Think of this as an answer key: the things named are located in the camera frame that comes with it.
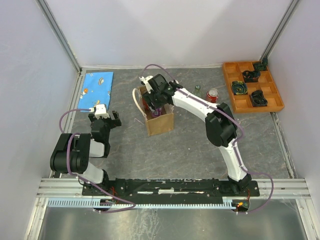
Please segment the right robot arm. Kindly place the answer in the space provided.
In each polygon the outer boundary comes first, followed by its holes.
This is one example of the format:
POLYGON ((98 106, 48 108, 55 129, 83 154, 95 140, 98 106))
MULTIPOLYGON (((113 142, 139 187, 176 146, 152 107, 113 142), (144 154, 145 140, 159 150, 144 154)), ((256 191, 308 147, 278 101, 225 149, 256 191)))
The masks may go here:
POLYGON ((161 74, 141 76, 139 80, 146 88, 142 98, 153 111, 169 104, 190 112, 204 122, 207 139, 219 148, 226 164, 231 193, 240 196, 246 192, 252 177, 238 148, 237 129, 240 126, 230 107, 225 103, 205 101, 177 81, 166 81, 161 74))

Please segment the red soda can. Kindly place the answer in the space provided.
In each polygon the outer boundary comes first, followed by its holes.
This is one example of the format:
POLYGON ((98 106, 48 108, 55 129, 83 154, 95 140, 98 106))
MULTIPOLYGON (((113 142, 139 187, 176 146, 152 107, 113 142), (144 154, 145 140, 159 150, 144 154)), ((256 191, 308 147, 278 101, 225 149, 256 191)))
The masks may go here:
POLYGON ((144 106, 144 109, 146 110, 146 111, 151 111, 150 110, 150 107, 149 107, 149 105, 147 104, 147 102, 144 100, 144 99, 142 99, 142 102, 143 102, 143 106, 144 106))

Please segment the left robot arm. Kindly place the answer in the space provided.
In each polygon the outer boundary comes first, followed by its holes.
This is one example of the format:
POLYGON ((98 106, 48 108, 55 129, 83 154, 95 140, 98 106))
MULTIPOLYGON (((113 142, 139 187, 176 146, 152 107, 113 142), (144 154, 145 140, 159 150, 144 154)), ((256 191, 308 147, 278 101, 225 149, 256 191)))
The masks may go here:
POLYGON ((90 113, 91 133, 81 133, 71 139, 70 133, 62 133, 50 157, 52 171, 62 174, 77 175, 85 182, 93 183, 93 189, 99 195, 106 195, 111 189, 107 172, 90 163, 90 158, 107 158, 110 153, 111 129, 120 127, 119 113, 112 111, 95 116, 90 113))

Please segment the purple soda can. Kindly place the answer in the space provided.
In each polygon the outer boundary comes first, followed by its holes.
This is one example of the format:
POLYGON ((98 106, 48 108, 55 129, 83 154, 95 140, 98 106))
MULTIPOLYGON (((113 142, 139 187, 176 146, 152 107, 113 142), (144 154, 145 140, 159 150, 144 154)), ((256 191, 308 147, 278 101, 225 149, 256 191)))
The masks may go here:
POLYGON ((153 118, 160 117, 162 115, 162 108, 158 108, 151 113, 153 118))

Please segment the silver soda can front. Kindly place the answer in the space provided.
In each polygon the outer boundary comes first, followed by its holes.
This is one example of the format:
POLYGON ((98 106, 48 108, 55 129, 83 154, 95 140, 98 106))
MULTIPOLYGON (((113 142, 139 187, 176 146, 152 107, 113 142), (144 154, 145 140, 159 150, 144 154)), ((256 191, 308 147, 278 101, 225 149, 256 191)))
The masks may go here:
POLYGON ((219 98, 219 92, 216 88, 211 88, 206 92, 205 100, 210 103, 216 103, 219 98))

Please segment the brown paper bag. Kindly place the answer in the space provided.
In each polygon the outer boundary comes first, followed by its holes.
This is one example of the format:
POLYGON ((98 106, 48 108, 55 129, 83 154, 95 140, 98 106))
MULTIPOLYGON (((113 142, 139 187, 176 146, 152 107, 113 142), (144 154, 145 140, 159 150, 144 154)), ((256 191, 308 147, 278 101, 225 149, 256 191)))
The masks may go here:
POLYGON ((146 92, 146 88, 138 87, 132 90, 133 101, 141 112, 144 119, 144 123, 147 129, 148 136, 159 135, 170 132, 174 129, 174 107, 169 104, 165 104, 162 107, 162 115, 153 118, 152 111, 147 111, 143 105, 142 94, 146 92))

